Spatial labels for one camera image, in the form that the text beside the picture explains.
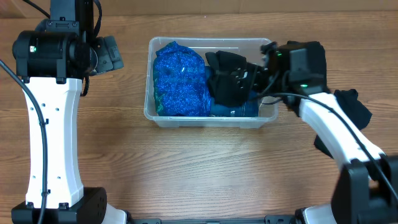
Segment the blue sequin garment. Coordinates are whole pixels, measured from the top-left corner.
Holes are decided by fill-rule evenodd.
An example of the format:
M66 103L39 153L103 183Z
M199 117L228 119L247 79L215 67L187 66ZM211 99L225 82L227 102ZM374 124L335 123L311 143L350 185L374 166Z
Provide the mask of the blue sequin garment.
M194 50L171 42L156 51L153 82L155 110L159 116L210 114L205 63Z

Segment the blue denim jeans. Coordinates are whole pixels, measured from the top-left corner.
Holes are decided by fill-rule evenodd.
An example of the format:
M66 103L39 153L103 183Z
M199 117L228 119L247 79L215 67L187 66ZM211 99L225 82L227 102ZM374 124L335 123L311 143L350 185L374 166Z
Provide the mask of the blue denim jeans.
M254 70L238 68L228 75L219 75L205 67L206 85L210 93L210 116L256 117L259 114L252 78Z

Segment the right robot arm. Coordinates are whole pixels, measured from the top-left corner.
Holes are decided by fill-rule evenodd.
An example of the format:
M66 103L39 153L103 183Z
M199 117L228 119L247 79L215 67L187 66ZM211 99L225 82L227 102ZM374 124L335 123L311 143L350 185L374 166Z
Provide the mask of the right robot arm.
M306 122L338 164L331 202L301 208L292 223L397 223L397 157L387 156L354 125L327 87L319 42L262 45L259 97L279 97Z

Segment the large black garment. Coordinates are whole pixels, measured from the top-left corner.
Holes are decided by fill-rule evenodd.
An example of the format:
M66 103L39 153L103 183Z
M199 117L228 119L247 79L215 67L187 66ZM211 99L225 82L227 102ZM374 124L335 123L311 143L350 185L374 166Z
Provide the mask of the large black garment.
M277 50L279 69L287 72L282 85L286 91L305 96L330 92L325 49L321 43L288 41Z

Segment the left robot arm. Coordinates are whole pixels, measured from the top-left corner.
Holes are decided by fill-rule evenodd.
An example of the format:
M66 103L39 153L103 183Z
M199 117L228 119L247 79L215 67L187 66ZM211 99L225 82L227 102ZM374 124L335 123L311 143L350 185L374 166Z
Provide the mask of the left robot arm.
M111 206L102 187L85 187L78 168L77 113L90 77L123 68L114 37L100 37L102 8L95 0L53 0L34 30L12 46L29 115L30 176L14 223L131 222Z

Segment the small black garment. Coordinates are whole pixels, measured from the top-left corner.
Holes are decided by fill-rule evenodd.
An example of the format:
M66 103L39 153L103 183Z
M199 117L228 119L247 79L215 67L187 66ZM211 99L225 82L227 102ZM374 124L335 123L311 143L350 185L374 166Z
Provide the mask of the small black garment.
M358 100L358 95L355 89L334 92L340 108L353 124L362 130L367 127L373 114Z

